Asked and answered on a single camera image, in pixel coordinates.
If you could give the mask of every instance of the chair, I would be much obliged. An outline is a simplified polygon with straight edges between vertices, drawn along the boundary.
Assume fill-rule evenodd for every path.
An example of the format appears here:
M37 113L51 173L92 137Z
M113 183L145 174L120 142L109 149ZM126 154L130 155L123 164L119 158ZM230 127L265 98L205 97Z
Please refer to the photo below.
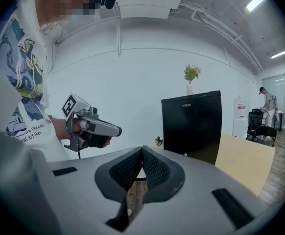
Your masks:
M248 124L247 134L252 136L252 141L255 140L256 129L259 126L262 126L262 118L263 118L263 112L262 111L254 112L254 113L250 112L249 113L249 119L248 119L249 124Z
M258 108L252 109L251 113L255 114L255 115L261 115L261 114L263 115L263 112L260 109L258 109Z
M256 129L255 132L255 142L256 143L261 143L264 145L268 145L274 147L274 143L275 143L275 138L276 138L276 134L277 131L276 129L274 129L273 127L269 127L269 126L260 126ZM271 144L271 141L264 141L264 140L260 140L257 138L257 136L267 136L267 137L272 137L273 143Z

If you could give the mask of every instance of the desk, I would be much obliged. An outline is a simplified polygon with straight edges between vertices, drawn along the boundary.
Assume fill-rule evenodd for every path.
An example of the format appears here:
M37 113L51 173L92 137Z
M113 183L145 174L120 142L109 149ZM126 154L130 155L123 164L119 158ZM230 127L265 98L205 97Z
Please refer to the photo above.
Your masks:
M280 114L280 128L279 131L282 131L282 120L283 120L283 115L285 114L285 112L279 112ZM275 128L275 123L276 123L276 117L274 116L274 128Z
M163 149L163 144L155 147ZM275 148L222 133L215 166L259 196L269 175Z

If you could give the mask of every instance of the flower vase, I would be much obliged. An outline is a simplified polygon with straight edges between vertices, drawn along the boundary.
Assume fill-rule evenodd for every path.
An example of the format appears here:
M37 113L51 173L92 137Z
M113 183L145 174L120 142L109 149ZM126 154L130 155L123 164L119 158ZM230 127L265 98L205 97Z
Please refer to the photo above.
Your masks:
M186 86L186 91L187 91L187 95L193 95L193 89L192 89L191 81L188 82L188 84Z

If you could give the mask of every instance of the white wall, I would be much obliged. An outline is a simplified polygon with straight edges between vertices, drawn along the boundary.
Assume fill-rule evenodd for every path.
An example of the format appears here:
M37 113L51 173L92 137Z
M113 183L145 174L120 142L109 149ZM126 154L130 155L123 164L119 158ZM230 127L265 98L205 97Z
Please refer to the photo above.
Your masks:
M261 81L250 71L251 64L213 30L175 19L122 20L118 57L113 23L97 24L61 43L48 78L48 114L62 118L60 109L73 92L96 106L101 119L123 129L110 146L88 148L82 157L154 146L154 139L163 137L161 99L186 95L183 70L188 63L202 68L193 81L195 93L221 90L223 133L232 134L234 97L240 95L249 109L263 105Z

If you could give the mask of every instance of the ceiling light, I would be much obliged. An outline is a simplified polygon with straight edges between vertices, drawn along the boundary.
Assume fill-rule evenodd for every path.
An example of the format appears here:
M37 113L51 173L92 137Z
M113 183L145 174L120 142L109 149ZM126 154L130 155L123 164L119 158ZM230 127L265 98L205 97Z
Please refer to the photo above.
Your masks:
M282 80L285 80L285 78L283 78L283 79L279 79L279 80L275 80L275 82L277 82L277 81L282 81Z
M253 11L254 8L256 8L263 0L252 0L248 5L247 9L249 12Z
M279 53L279 54L271 56L271 58L276 58L276 57L279 57L279 56L284 55L284 54L285 54L285 50L283 52Z

